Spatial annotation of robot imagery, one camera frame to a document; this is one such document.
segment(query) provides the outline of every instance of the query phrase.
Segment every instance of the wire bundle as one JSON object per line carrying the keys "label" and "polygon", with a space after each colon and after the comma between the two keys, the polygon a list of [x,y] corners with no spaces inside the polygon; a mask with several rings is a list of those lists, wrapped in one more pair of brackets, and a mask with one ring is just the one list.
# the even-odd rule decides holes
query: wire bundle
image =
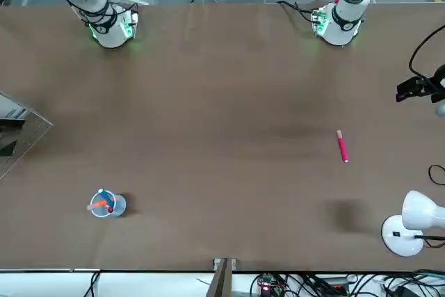
{"label": "wire bundle", "polygon": [[313,11],[316,10],[316,8],[313,8],[313,9],[311,9],[311,10],[302,10],[302,9],[298,6],[297,3],[293,3],[293,4],[292,4],[292,3],[289,3],[288,1],[284,1],[284,0],[277,1],[277,3],[282,3],[282,4],[284,4],[284,5],[289,6],[289,7],[292,8],[292,9],[296,10],[297,12],[300,13],[300,15],[303,17],[303,19],[305,19],[305,20],[308,21],[308,22],[311,22],[312,24],[320,24],[320,22],[318,22],[318,21],[313,21],[313,20],[307,18],[306,15],[305,15],[305,14],[312,14]]}
{"label": "wire bundle", "polygon": [[[252,289],[254,286],[254,283],[259,280],[263,275],[265,274],[259,274],[255,277],[255,279],[252,281],[252,284],[250,285],[249,290],[249,296],[252,297]],[[295,278],[293,275],[285,275],[286,277],[286,283],[285,283],[285,289],[283,289],[282,297],[288,297],[287,294],[292,294],[292,296],[300,296],[300,292],[302,290],[305,290],[307,294],[309,294],[311,297],[323,297],[323,296],[343,296],[340,293],[340,291],[336,290],[334,287],[332,287],[329,283],[327,283],[324,279],[319,278],[311,273],[297,273],[296,276],[298,276],[300,280]],[[346,297],[354,297],[358,295],[369,295],[373,297],[380,297],[372,292],[362,291],[363,288],[370,282],[372,279],[374,279],[376,276],[381,276],[381,274],[366,274],[364,273],[362,277],[357,280],[356,282],[349,282],[349,284],[356,283],[355,287],[352,289],[350,293],[347,294]],[[445,287],[444,284],[428,284],[425,282],[422,282],[422,279],[426,277],[436,277],[436,278],[442,278],[445,280],[445,272],[443,271],[430,271],[430,270],[419,270],[414,271],[412,273],[401,273],[401,274],[393,274],[393,275],[386,275],[381,281],[384,282],[382,284],[382,288],[385,291],[385,297],[398,297],[398,295],[395,293],[395,291],[391,290],[391,286],[393,285],[394,281],[396,280],[402,280],[402,282],[398,282],[398,284],[395,287],[404,287],[409,284],[413,284],[419,288],[421,293],[423,294],[423,297],[440,297],[440,293],[437,290],[438,287]],[[290,286],[287,284],[288,279],[291,278],[294,280],[298,285],[299,288],[297,291],[294,291],[290,288]],[[429,289],[432,289],[436,295],[432,294]]]}

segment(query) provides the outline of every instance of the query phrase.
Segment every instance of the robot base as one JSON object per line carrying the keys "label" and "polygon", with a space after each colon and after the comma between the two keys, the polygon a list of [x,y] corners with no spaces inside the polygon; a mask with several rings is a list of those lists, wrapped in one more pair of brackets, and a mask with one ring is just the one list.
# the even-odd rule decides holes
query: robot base
{"label": "robot base", "polygon": [[116,23],[108,33],[101,34],[90,26],[92,36],[105,48],[116,48],[123,45],[127,40],[136,37],[138,25],[138,13],[128,10],[118,15]]}
{"label": "robot base", "polygon": [[[400,236],[394,236],[393,232],[399,232]],[[423,235],[420,230],[407,230],[402,223],[402,216],[391,216],[383,222],[382,238],[390,251],[401,257],[412,257],[419,254],[423,248],[423,239],[415,239],[414,236]]]}
{"label": "robot base", "polygon": [[332,9],[335,3],[315,10],[311,14],[312,21],[318,21],[320,24],[312,24],[312,28],[316,35],[321,36],[330,45],[346,45],[359,32],[361,22],[359,22],[350,31],[342,31],[340,26],[332,18]]}

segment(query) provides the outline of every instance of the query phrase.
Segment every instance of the orange marker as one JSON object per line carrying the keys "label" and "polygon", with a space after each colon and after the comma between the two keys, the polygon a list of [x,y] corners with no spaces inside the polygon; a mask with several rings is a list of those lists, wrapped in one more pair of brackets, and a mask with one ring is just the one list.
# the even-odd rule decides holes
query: orange marker
{"label": "orange marker", "polygon": [[106,203],[106,200],[103,200],[103,201],[100,201],[100,202],[96,202],[96,203],[94,203],[94,204],[90,204],[90,205],[87,205],[86,206],[86,209],[87,210],[93,210],[94,208],[99,208],[99,207],[104,207],[104,206],[106,206],[107,205],[107,203]]}

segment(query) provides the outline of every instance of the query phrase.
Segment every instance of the brown table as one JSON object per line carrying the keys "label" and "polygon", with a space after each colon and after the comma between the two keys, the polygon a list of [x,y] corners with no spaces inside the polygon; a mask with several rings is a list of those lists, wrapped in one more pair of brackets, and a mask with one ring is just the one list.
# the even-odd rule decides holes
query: brown table
{"label": "brown table", "polygon": [[[338,48],[279,5],[159,6],[106,50],[69,8],[2,8],[1,90],[55,127],[3,179],[0,267],[443,268],[443,250],[403,259],[380,238],[409,190],[445,204],[427,175],[445,121],[394,99],[443,23],[443,4],[374,5]],[[415,67],[431,75],[444,45]],[[86,211],[101,187],[126,217]]]}

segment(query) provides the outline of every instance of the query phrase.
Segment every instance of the lamp shade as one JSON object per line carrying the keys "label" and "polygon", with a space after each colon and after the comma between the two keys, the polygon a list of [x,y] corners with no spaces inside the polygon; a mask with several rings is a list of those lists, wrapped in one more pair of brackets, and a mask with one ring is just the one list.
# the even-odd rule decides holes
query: lamp shade
{"label": "lamp shade", "polygon": [[402,222],[408,230],[445,228],[445,208],[418,191],[410,191],[403,202]]}

